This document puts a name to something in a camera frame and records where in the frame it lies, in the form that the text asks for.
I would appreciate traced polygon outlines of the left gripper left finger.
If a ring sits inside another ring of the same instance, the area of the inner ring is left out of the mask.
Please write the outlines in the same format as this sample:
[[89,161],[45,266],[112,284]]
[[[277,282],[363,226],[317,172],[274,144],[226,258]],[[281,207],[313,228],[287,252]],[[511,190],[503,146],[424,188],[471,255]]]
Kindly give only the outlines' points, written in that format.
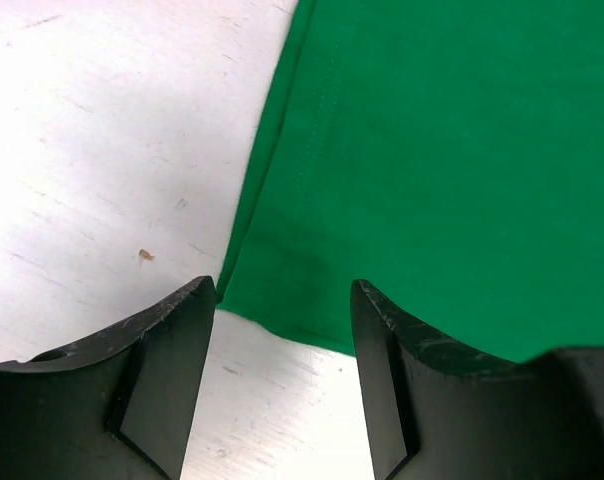
[[217,295],[208,276],[26,362],[0,363],[0,479],[177,479]]

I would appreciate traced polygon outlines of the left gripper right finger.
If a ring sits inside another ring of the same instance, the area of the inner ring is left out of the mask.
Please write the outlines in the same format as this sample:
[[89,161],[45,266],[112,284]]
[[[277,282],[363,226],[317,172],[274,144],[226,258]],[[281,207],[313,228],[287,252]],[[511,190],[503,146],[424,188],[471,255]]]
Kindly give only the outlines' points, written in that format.
[[353,342],[378,479],[604,479],[604,347],[515,363],[352,283]]

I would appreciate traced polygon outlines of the green t shirt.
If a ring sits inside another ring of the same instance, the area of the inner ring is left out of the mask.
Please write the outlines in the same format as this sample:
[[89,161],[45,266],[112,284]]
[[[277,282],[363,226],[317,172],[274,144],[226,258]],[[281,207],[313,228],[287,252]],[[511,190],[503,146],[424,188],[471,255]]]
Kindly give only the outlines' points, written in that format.
[[351,353],[351,283],[523,361],[604,346],[604,1],[302,1],[218,280]]

